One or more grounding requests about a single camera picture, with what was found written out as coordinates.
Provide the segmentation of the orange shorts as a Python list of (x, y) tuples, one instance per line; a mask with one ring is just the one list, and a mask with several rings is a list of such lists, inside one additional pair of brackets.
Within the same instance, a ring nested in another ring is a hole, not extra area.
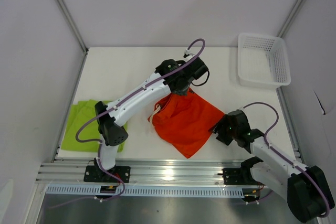
[(148, 121), (161, 139), (173, 145), (185, 158), (191, 158), (207, 142), (224, 115), (188, 89), (187, 95), (171, 93), (158, 101)]

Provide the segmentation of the lime green shorts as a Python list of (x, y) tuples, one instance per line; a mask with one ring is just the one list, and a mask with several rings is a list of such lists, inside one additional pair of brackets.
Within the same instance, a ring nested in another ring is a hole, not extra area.
[[(78, 101), (73, 104), (70, 109), (69, 118), (63, 141), (61, 143), (61, 150), (77, 151), (77, 152), (97, 152), (99, 143), (97, 141), (79, 143), (75, 136), (78, 130), (89, 120), (96, 116), (95, 105), (96, 100)], [(98, 123), (94, 121), (86, 126), (79, 137), (81, 140), (100, 138), (98, 131)]]

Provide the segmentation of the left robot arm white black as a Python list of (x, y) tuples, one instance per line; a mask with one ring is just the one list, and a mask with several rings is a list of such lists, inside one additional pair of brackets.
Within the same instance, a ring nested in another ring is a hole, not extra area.
[(184, 97), (190, 84), (208, 72), (208, 67), (200, 58), (190, 64), (184, 60), (164, 60), (155, 71), (133, 91), (118, 100), (104, 104), (102, 101), (95, 105), (98, 131), (103, 139), (99, 147), (100, 163), (95, 175), (102, 181), (108, 182), (114, 176), (118, 147), (127, 138), (124, 128), (128, 119), (138, 113), (151, 102), (158, 101), (167, 95)]

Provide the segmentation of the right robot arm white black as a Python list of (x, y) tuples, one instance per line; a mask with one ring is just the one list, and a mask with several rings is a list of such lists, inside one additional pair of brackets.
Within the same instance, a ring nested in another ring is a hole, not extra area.
[(223, 169), (226, 185), (265, 185), (283, 198), (292, 214), (303, 223), (316, 217), (325, 218), (335, 207), (323, 170), (291, 160), (266, 139), (266, 133), (250, 128), (242, 110), (225, 114), (213, 133), (223, 144), (236, 141), (252, 154), (240, 168)]

